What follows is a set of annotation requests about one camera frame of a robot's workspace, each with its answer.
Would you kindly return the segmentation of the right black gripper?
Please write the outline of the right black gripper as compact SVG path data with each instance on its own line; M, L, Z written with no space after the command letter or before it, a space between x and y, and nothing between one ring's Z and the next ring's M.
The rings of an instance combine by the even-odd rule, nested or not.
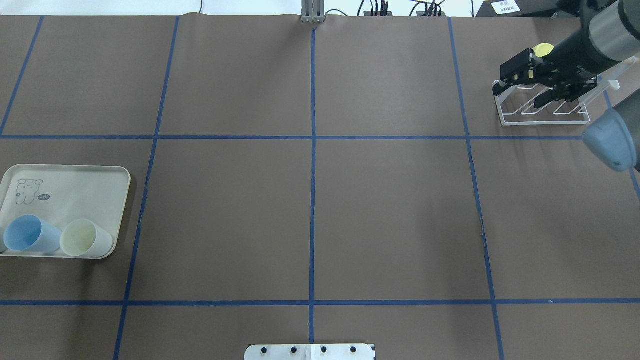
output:
M519 85L544 85L547 90L534 98L534 108L543 109L554 101L571 103L598 87L595 74L578 64L563 64L560 60L536 57L526 48L500 66L500 80L493 84L493 96L498 97Z

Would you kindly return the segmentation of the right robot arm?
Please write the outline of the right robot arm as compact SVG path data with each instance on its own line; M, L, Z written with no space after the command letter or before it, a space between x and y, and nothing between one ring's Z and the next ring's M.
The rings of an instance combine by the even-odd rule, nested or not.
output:
M493 96L503 126L543 125L534 116L557 103L553 116L578 113L590 122L587 106L639 63L637 0L558 0L557 10L576 16L580 27L559 44L540 43L501 64ZM583 132L587 148L618 173L639 170L639 91L606 110Z

